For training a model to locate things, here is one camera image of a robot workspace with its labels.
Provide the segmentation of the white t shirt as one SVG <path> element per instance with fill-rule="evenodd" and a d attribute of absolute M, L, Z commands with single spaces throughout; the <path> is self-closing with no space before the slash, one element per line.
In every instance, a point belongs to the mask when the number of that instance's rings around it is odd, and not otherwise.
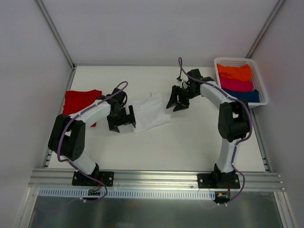
<path fill-rule="evenodd" d="M 171 115 L 165 113 L 160 93 L 150 93 L 144 99 L 132 101 L 131 105 L 136 121 L 135 127 L 132 127 L 133 133 L 142 133 L 171 121 Z"/>

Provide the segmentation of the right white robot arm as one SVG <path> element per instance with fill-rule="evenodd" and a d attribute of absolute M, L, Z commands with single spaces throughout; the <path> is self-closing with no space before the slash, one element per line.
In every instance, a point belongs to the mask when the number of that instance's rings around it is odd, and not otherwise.
<path fill-rule="evenodd" d="M 228 95 L 211 77 L 198 69 L 186 73 L 187 80 L 177 77 L 179 85 L 171 89 L 166 108 L 180 111 L 189 108 L 190 100 L 202 96 L 218 109 L 218 132 L 222 138 L 220 155 L 209 174 L 197 175 L 200 189 L 240 189 L 235 158 L 238 146 L 252 134 L 252 120 L 246 101 Z"/>

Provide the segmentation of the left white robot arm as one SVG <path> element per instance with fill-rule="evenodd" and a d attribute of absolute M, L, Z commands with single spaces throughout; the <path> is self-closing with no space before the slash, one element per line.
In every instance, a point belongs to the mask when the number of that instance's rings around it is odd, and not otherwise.
<path fill-rule="evenodd" d="M 83 176 L 88 185 L 95 185 L 100 179 L 99 166 L 85 153 L 86 129 L 102 118 L 106 118 L 108 128 L 119 133 L 119 126 L 136 126 L 133 107 L 127 103 L 127 93 L 115 88 L 110 95 L 102 95 L 84 109 L 56 117 L 48 141 L 48 148 L 57 154 L 59 162 L 68 162 Z"/>

